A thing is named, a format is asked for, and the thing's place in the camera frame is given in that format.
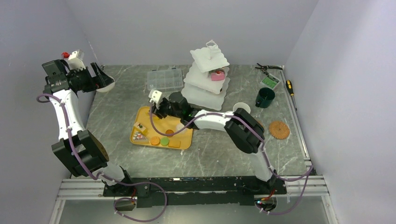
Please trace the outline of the white three-tier dessert stand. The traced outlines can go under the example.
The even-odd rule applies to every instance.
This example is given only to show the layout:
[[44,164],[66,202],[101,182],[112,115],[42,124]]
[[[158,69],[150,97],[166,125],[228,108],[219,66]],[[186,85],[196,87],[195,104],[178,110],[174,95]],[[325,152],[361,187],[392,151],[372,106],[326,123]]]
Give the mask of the white three-tier dessert stand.
[[[182,95],[190,104],[220,111],[230,82],[227,77],[230,63],[214,40],[190,53],[194,62],[184,78]],[[217,70],[225,72],[225,79],[211,81],[210,74]]]

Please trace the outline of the pink cake with cherry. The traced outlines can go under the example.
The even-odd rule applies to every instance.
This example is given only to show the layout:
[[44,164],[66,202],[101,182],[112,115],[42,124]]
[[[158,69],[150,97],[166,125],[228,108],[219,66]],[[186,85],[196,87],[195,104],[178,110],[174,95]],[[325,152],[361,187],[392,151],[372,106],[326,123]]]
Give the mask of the pink cake with cherry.
[[210,74],[211,81],[222,81],[225,79],[225,72],[223,70],[217,70]]

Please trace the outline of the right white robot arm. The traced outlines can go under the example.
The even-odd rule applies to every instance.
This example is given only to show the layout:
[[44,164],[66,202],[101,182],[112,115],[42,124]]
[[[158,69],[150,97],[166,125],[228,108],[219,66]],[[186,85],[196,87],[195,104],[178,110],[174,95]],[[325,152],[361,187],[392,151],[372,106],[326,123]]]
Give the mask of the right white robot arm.
[[228,134],[235,146],[249,156],[254,168],[257,187],[264,194],[270,193],[276,186],[275,175],[265,153],[264,129],[245,109],[234,112],[211,112],[192,107],[180,92],[163,97],[158,90],[149,94],[151,104],[149,116],[164,119],[168,116],[178,118],[183,125],[178,134],[185,129],[211,129]]

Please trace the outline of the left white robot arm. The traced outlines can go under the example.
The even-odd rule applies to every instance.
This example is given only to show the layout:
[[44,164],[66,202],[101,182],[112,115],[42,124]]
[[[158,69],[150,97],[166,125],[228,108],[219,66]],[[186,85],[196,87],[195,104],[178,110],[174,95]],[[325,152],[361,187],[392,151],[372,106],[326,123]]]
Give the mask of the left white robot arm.
[[112,164],[104,146],[87,130],[78,111],[79,91],[100,89],[109,91],[115,80],[91,63],[95,76],[78,59],[57,59],[42,64],[47,76],[44,91],[37,101],[51,103],[55,109],[59,137],[51,146],[54,155],[75,176],[90,177],[105,184],[105,193],[128,196],[134,190],[134,182],[121,166]]

